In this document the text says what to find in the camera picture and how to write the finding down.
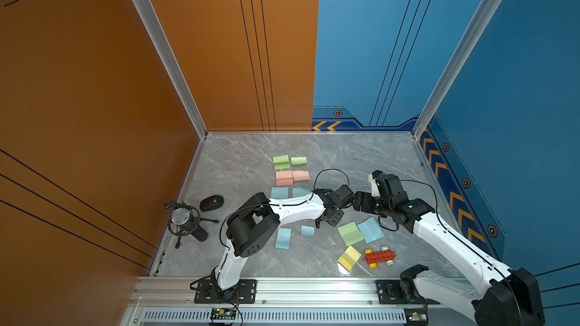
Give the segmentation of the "blue memo pad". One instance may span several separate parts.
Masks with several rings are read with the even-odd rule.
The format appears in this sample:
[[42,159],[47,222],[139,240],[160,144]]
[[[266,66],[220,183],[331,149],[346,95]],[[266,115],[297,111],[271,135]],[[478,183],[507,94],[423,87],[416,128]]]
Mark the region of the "blue memo pad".
[[272,199],[288,199],[289,198],[289,188],[288,187],[273,187],[270,192],[270,197]]
[[275,248],[281,250],[289,250],[292,239],[292,231],[287,228],[279,228],[276,234]]
[[357,225],[367,244],[385,237],[382,228],[374,217],[370,217]]

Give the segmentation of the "torn blue memo page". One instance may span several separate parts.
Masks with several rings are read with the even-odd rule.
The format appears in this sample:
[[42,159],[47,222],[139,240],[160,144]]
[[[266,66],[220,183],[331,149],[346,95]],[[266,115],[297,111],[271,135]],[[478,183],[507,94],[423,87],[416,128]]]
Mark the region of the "torn blue memo page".
[[292,195],[294,198],[309,196],[309,194],[311,194],[311,191],[309,189],[306,189],[306,188],[293,188],[292,189]]

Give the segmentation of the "pink fanned memo pad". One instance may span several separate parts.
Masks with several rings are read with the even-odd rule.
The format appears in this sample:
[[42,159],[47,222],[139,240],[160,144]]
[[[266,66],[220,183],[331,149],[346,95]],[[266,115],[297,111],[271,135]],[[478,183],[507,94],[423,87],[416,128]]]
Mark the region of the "pink fanned memo pad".
[[292,171],[278,171],[276,172],[276,185],[278,187],[291,186],[294,183],[294,176]]

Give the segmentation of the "torn green memo page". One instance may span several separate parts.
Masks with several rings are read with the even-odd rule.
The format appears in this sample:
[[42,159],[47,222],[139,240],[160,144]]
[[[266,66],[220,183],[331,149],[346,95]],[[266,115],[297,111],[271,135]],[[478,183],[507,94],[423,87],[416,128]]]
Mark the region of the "torn green memo page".
[[307,163],[308,163],[308,158],[305,156],[291,157],[292,166],[306,165]]

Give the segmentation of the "green memo pad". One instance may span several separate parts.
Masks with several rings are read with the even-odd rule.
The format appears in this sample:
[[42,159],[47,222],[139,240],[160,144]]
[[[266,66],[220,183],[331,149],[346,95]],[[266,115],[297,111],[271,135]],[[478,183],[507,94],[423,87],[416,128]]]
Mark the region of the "green memo pad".
[[291,167],[290,158],[287,155],[279,155],[273,157],[273,167],[275,171],[283,171],[286,169],[290,169]]
[[365,240],[364,234],[354,222],[338,227],[338,232],[346,247]]

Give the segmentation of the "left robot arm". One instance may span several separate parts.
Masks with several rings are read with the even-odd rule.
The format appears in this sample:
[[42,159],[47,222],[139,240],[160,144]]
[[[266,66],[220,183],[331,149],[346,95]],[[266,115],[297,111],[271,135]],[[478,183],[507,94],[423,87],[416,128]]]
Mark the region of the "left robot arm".
[[261,251],[281,226],[302,220],[336,226],[354,199],[346,185],[337,190],[315,189],[306,196],[290,199],[255,194],[224,222],[227,240],[224,255],[212,271],[214,285],[219,291],[235,288],[247,258]]

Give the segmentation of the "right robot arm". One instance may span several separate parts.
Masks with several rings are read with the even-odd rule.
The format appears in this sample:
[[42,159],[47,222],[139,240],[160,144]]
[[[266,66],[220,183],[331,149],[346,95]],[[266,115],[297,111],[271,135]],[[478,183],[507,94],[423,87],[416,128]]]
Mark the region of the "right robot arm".
[[409,199],[398,176],[374,171],[371,192],[357,192],[353,209],[389,217],[443,255],[469,285],[439,276],[423,265],[400,275],[406,301],[433,300],[478,325],[544,325],[545,313],[536,277],[513,270],[473,246],[422,199]]

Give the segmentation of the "red toy car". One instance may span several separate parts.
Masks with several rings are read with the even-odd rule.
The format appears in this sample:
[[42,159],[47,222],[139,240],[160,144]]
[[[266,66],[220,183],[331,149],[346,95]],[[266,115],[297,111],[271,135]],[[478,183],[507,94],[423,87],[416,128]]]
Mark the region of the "red toy car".
[[371,249],[365,250],[364,261],[368,264],[370,270],[374,270],[381,263],[391,265],[396,257],[397,254],[395,251],[389,249],[388,246],[383,246],[379,251],[373,251]]

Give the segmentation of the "black computer mouse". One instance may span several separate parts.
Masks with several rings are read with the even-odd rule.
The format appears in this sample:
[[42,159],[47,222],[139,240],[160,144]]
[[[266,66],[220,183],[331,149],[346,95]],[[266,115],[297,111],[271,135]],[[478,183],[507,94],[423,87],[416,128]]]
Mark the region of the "black computer mouse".
[[220,195],[209,196],[199,203],[200,211],[214,211],[224,204],[224,198]]

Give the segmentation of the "right circuit board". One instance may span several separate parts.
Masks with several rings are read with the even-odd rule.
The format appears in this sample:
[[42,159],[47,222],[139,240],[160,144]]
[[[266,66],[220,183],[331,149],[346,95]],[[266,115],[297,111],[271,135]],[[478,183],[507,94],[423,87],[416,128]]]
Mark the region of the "right circuit board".
[[415,310],[415,309],[405,309],[405,320],[406,326],[427,326],[429,322],[428,312]]

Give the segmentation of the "black microphone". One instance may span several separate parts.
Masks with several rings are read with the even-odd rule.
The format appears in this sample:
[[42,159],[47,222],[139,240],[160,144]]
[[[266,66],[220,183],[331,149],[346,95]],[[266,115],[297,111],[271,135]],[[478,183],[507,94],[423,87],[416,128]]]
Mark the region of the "black microphone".
[[181,240],[191,235],[197,241],[206,241],[208,232],[202,227],[202,222],[219,223],[218,220],[203,218],[200,211],[185,202],[175,200],[165,204],[165,208],[171,211],[171,217],[167,223],[167,230],[177,238],[175,249],[181,247]]

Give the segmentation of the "left circuit board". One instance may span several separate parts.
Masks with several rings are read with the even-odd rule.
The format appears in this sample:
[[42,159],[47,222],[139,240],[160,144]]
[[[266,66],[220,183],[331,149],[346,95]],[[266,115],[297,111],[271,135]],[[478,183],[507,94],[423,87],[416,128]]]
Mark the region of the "left circuit board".
[[236,321],[237,310],[235,308],[212,308],[210,312],[211,321]]

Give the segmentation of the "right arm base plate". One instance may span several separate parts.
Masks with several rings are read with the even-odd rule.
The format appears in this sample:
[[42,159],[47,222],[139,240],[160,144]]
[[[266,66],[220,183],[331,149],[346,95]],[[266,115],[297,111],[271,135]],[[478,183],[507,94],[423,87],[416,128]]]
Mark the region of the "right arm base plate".
[[411,282],[400,279],[383,279],[375,281],[375,286],[381,305],[425,305],[426,300],[418,294]]

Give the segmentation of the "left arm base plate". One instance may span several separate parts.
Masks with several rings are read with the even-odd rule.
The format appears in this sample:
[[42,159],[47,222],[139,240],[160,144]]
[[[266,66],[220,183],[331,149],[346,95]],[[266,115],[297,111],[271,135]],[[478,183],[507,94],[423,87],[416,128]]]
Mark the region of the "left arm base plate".
[[196,304],[253,304],[258,282],[255,279],[241,279],[237,285],[221,290],[210,278],[200,279],[190,284]]

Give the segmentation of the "aluminium front rail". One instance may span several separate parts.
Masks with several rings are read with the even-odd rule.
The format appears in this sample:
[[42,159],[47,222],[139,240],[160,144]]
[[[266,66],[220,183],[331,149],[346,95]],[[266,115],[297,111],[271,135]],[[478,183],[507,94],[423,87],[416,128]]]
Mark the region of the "aluminium front rail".
[[[191,278],[139,279],[122,325],[406,325],[405,309],[428,312],[428,325],[475,325],[436,301],[381,305],[375,281],[398,278],[250,277],[253,304],[196,304]],[[211,321],[212,308],[235,308],[236,321]]]

